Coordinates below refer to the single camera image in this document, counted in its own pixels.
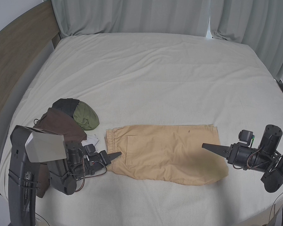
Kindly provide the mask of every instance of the curtain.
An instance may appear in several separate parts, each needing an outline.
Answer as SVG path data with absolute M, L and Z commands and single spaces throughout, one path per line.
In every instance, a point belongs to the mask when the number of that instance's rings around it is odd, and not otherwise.
M 213 38 L 249 45 L 276 80 L 283 74 L 283 0 L 211 0 Z
M 206 36 L 211 0 L 52 0 L 62 37 L 102 32 Z

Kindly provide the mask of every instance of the patch pocket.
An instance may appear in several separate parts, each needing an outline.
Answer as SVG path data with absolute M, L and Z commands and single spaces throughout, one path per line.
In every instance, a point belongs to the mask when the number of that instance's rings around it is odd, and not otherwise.
M 155 137 L 128 136 L 126 165 L 157 165 L 163 159 L 161 141 Z

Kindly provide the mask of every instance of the headboard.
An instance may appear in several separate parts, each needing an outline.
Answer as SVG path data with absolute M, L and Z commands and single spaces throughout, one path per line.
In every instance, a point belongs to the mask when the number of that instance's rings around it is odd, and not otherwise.
M 15 109 L 47 59 L 44 54 L 60 41 L 59 32 L 51 0 L 0 31 L 0 160 Z

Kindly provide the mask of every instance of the folded pants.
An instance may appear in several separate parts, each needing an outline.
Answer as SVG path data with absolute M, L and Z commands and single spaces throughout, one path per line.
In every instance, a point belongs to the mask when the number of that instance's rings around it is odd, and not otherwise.
M 228 175 L 223 157 L 201 148 L 220 145 L 213 125 L 132 125 L 106 130 L 108 153 L 121 152 L 109 171 L 135 179 L 184 185 L 214 183 Z

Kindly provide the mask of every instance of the bed sheet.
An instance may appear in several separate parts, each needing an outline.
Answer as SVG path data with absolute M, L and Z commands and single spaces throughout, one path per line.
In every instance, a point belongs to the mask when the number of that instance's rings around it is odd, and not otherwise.
M 243 44 L 162 33 L 111 33 L 62 39 L 33 80 L 10 127 L 33 126 L 59 98 L 88 103 L 100 125 L 87 134 L 106 149 L 105 130 L 132 124 L 214 124 L 222 145 L 241 130 L 260 142 L 267 124 L 283 130 L 283 94 Z M 11 143 L 0 164 L 8 197 Z M 283 137 L 278 147 L 283 152 Z M 36 212 L 52 225 L 234 225 L 268 208 L 283 192 L 264 190 L 262 173 L 235 170 L 217 183 L 185 186 L 108 172 L 71 196 L 52 187 Z

